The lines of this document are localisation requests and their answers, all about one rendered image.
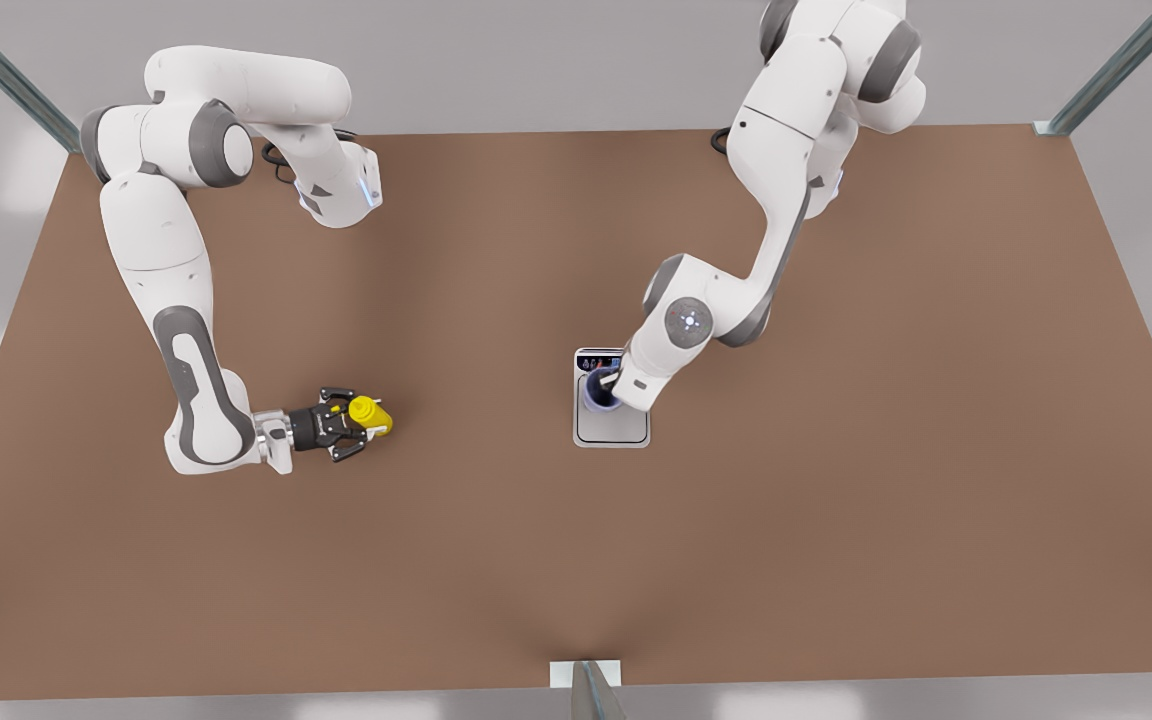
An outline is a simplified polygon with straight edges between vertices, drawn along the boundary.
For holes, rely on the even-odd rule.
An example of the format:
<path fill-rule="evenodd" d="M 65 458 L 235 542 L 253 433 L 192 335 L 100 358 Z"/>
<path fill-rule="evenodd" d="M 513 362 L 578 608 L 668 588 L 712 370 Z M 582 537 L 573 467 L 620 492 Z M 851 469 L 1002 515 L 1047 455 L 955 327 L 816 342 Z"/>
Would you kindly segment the yellow sauce bottle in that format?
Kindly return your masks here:
<path fill-rule="evenodd" d="M 392 432 L 393 419 L 376 397 L 356 396 L 347 407 L 348 419 L 364 430 L 370 439 Z"/>

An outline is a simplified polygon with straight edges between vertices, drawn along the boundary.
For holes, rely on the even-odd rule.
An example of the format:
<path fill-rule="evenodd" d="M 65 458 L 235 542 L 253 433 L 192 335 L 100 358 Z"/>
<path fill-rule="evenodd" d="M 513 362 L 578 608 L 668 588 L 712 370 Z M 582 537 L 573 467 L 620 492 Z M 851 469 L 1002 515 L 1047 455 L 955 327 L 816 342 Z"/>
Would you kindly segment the grey digital kitchen scale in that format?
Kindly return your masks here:
<path fill-rule="evenodd" d="M 650 414 L 622 404 L 612 414 L 590 414 L 582 406 L 582 378 L 594 366 L 622 365 L 622 348 L 577 348 L 573 354 L 573 442 L 584 448 L 641 448 L 652 438 Z"/>

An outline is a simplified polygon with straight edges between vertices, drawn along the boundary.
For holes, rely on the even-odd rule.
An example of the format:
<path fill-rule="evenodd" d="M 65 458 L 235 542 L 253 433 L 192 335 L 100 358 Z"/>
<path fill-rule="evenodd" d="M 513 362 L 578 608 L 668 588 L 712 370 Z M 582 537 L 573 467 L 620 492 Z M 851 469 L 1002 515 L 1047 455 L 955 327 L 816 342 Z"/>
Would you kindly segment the silver frame post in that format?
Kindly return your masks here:
<path fill-rule="evenodd" d="M 78 154 L 79 131 L 76 124 L 1 51 L 0 90 L 18 106 L 18 109 L 23 109 L 28 118 L 50 132 L 50 136 L 69 154 Z"/>
<path fill-rule="evenodd" d="M 570 689 L 570 720 L 628 720 L 614 692 L 617 687 L 620 660 L 550 662 L 550 688 Z"/>
<path fill-rule="evenodd" d="M 1047 120 L 1030 127 L 1039 137 L 1069 137 L 1152 54 L 1152 13 L 1078 91 Z"/>

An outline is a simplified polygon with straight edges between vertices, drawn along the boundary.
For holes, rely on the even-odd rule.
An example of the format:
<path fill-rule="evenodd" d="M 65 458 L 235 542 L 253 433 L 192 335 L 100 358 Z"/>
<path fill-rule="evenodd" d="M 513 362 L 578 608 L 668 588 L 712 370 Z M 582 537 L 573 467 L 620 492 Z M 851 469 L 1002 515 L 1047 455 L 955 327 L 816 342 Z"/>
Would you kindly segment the dark blue cup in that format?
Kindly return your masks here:
<path fill-rule="evenodd" d="M 614 395 L 612 397 L 599 396 L 598 393 L 598 370 L 599 369 L 620 369 L 620 365 L 600 365 L 594 366 L 589 373 L 582 378 L 579 393 L 582 406 L 586 407 L 590 414 L 612 414 L 617 407 L 622 406 L 620 397 Z"/>

